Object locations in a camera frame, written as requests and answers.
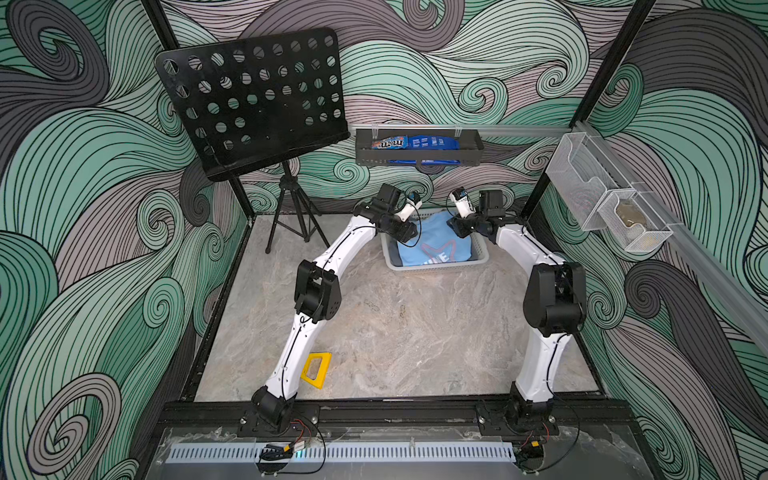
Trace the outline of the light blue t-shirt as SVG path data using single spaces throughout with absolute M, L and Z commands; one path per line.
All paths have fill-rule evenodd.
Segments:
M 468 261 L 472 256 L 472 242 L 469 237 L 460 238 L 447 225 L 453 217 L 446 210 L 431 214 L 417 221 L 420 228 L 417 242 L 397 244 L 398 255 L 403 267 L 437 265 Z

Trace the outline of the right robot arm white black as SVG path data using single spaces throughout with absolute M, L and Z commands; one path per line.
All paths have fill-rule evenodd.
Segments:
M 482 235 L 509 254 L 528 275 L 523 298 L 528 343 L 502 418 L 515 433 L 546 429 L 565 347 L 586 319 L 585 269 L 552 252 L 527 226 L 508 216 L 501 191 L 481 191 L 478 206 L 462 187 L 453 190 L 449 199 L 456 213 L 447 225 L 457 236 Z

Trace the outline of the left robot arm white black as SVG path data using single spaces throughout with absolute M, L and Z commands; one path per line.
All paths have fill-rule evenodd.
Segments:
M 303 367 L 317 336 L 341 306 L 340 280 L 344 271 L 379 233 L 404 245 L 418 239 L 420 227 L 411 217 L 421 206 L 419 194 L 406 194 L 384 184 L 373 199 L 354 208 L 345 229 L 322 254 L 299 264 L 290 334 L 272 374 L 252 396 L 261 424 L 276 433 L 291 424 Z

